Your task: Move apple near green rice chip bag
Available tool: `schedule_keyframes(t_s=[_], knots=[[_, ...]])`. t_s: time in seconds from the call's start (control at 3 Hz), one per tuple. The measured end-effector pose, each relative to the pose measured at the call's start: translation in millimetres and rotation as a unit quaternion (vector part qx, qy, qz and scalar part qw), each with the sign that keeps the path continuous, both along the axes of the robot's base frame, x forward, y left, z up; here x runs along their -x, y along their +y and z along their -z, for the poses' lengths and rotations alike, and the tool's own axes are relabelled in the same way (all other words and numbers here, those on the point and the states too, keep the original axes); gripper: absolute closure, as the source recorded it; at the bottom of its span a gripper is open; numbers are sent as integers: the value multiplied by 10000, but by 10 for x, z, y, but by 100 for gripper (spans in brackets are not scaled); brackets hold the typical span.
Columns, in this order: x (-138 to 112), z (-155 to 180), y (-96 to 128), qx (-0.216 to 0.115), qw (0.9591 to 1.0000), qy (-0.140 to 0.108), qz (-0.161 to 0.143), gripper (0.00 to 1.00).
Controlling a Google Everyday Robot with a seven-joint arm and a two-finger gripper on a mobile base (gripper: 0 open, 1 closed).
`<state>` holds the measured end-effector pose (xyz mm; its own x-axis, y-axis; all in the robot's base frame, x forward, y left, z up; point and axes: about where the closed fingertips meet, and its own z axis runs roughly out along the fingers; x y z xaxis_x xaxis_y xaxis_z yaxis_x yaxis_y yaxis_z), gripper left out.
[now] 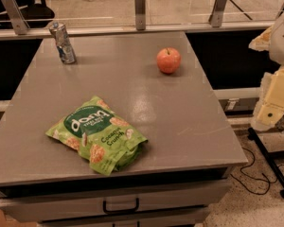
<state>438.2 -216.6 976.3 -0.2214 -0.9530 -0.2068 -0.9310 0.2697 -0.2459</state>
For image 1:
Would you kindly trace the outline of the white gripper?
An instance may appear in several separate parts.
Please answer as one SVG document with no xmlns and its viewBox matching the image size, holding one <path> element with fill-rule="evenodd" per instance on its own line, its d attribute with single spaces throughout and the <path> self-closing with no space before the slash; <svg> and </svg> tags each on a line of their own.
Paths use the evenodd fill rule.
<svg viewBox="0 0 284 227">
<path fill-rule="evenodd" d="M 273 128 L 284 116 L 284 12 L 273 26 L 253 39 L 248 47 L 255 51 L 268 51 L 272 61 L 281 66 L 273 74 L 264 73 L 260 83 L 259 100 L 253 112 L 251 127 L 256 131 Z"/>
</svg>

